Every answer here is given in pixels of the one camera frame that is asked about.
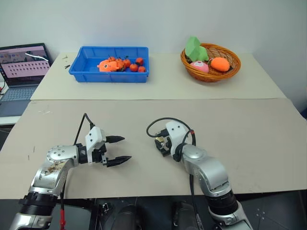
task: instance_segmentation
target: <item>red toy tomato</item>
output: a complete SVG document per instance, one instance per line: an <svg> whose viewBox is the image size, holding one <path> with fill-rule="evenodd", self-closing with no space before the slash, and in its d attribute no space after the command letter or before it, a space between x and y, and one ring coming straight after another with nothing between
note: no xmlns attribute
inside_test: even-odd
<svg viewBox="0 0 307 230"><path fill-rule="evenodd" d="M108 60L109 61L115 61L115 57L109 57Z"/></svg>
<svg viewBox="0 0 307 230"><path fill-rule="evenodd" d="M146 68L144 66L140 66L138 72L146 72Z"/></svg>
<svg viewBox="0 0 307 230"><path fill-rule="evenodd" d="M143 58L138 57L138 58L135 60L135 63L138 64L139 66L142 66L142 65L144 64L144 60L143 60Z"/></svg>
<svg viewBox="0 0 307 230"><path fill-rule="evenodd" d="M126 68L129 68L129 66L131 65L131 61L129 59L125 59L124 63L125 63Z"/></svg>
<svg viewBox="0 0 307 230"><path fill-rule="evenodd" d="M126 69L126 66L125 66L125 63L123 62L123 61L118 61L118 62L116 62L117 63L117 66L118 66L118 70L119 71L125 71L125 69Z"/></svg>
<svg viewBox="0 0 307 230"><path fill-rule="evenodd" d="M131 72L137 72L138 71L138 65L137 64L131 64L130 65L130 70Z"/></svg>

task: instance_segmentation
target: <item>red cable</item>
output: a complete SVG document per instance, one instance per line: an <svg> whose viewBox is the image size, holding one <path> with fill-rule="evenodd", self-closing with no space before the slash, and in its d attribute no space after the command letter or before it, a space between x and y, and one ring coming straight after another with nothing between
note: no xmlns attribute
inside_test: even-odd
<svg viewBox="0 0 307 230"><path fill-rule="evenodd" d="M61 215L61 218L59 220L59 224L60 224L61 230L65 230L66 220L65 220L65 211L63 209L60 210L60 215Z"/></svg>

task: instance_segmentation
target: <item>laptop screen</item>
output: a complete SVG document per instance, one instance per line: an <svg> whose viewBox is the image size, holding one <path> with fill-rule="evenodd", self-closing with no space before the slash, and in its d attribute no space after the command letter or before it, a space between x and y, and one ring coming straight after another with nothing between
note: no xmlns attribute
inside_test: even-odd
<svg viewBox="0 0 307 230"><path fill-rule="evenodd" d="M0 48L0 73L9 86L39 84L50 63L43 43Z"/></svg>

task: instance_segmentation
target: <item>toy fruit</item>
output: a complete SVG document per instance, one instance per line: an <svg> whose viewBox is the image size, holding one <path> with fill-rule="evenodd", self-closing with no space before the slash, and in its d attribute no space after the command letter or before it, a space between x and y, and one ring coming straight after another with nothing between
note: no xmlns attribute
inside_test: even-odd
<svg viewBox="0 0 307 230"><path fill-rule="evenodd" d="M116 71L119 69L115 61L109 62L108 60L104 60L100 62L99 66L97 67L99 68L100 72L111 72L111 71Z"/></svg>
<svg viewBox="0 0 307 230"><path fill-rule="evenodd" d="M109 57L108 60L109 61L115 61L115 57Z"/></svg>
<svg viewBox="0 0 307 230"><path fill-rule="evenodd" d="M209 73L209 66L202 61L194 61L190 65L192 65L194 68L199 69L200 71Z"/></svg>
<svg viewBox="0 0 307 230"><path fill-rule="evenodd" d="M124 71L126 69L125 63L123 61L117 61L116 63L119 71Z"/></svg>
<svg viewBox="0 0 307 230"><path fill-rule="evenodd" d="M226 58L223 58L223 57L214 58L211 61L210 66L213 69L216 69L216 70L221 71L221 72L226 72L230 68L229 62L227 61Z"/></svg>
<svg viewBox="0 0 307 230"><path fill-rule="evenodd" d="M144 60L143 58L141 57L138 57L136 60L135 60L135 63L139 66L142 66L144 64Z"/></svg>
<svg viewBox="0 0 307 230"><path fill-rule="evenodd" d="M131 65L131 61L129 59L125 59L124 63L125 63L126 68L129 68L129 66Z"/></svg>
<svg viewBox="0 0 307 230"><path fill-rule="evenodd" d="M132 72L137 72L138 71L138 65L137 64L131 64L130 65L130 70L132 71Z"/></svg>
<svg viewBox="0 0 307 230"><path fill-rule="evenodd" d="M146 72L146 68L144 66L140 66L138 72Z"/></svg>

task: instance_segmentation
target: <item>black cable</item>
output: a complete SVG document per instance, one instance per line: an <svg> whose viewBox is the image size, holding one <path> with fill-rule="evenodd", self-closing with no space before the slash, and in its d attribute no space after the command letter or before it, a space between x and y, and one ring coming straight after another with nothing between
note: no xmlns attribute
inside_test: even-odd
<svg viewBox="0 0 307 230"><path fill-rule="evenodd" d="M198 213L198 210L197 210L197 207L196 207L196 204L195 204L194 176L192 174L190 174L189 181L190 181L190 190L191 190L192 205L193 205L193 209L194 209L195 219L196 219L198 229L201 229L200 224L199 224L199 219L197 218L197 216L199 216L199 213Z"/></svg>
<svg viewBox="0 0 307 230"><path fill-rule="evenodd" d="M173 120L173 121L178 121L180 122L181 124L183 124L185 127L187 127L187 129L189 130L189 132L191 131L191 128L186 124L184 123L183 121L177 119L177 118L173 118L173 117L161 117L159 119L156 119L154 120L153 122L151 122L148 127L146 128L146 133L148 136L150 136L151 138L157 138L159 135L151 135L148 130L150 129L151 126L153 126L155 123L157 123L158 121L162 121L162 120ZM191 133L192 135L192 145L196 145L196 138L195 138L195 134L194 133Z"/></svg>
<svg viewBox="0 0 307 230"><path fill-rule="evenodd" d="M79 129L78 129L78 132L77 132L77 135L76 135L76 138L75 138L75 142L73 143L73 145L77 144L77 140L78 140L78 137L79 137L80 130L82 128L82 124L83 124L84 118L86 118L88 120L88 122L90 123L90 129L92 129L92 127L95 126L94 123L91 121L91 119L88 117L88 115L86 113L84 113L83 117L82 117L82 120L81 120L81 123L79 125Z"/></svg>
<svg viewBox="0 0 307 230"><path fill-rule="evenodd" d="M62 188L62 192L59 194L60 198L61 198L61 209L64 210L64 192L65 192L65 185L66 185L66 181L64 182L63 188Z"/></svg>
<svg viewBox="0 0 307 230"><path fill-rule="evenodd" d="M186 139L187 139L189 133L191 133L192 135L195 135L193 129L190 129L190 130L189 130L188 132L186 132L186 134L184 135L184 138L182 139L182 142L181 142L181 144L180 144L180 149L179 149L179 151L178 151L180 160L181 160L181 158L182 158L182 151L183 151L184 143L186 142Z"/></svg>

